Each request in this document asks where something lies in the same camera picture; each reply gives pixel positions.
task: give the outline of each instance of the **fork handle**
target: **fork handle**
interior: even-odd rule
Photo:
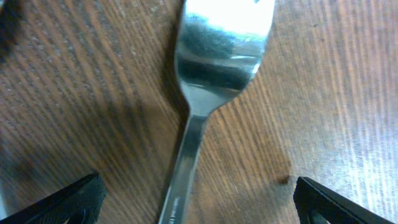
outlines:
[[[206,120],[207,117],[192,114],[188,117],[159,224],[185,222]]]

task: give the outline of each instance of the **wooden table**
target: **wooden table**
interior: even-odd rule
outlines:
[[[7,212],[97,170],[98,223],[154,223],[188,111],[173,69],[182,1],[6,7]],[[301,175],[398,222],[398,2],[277,1],[267,49],[247,90],[211,115],[187,223],[298,223]]]

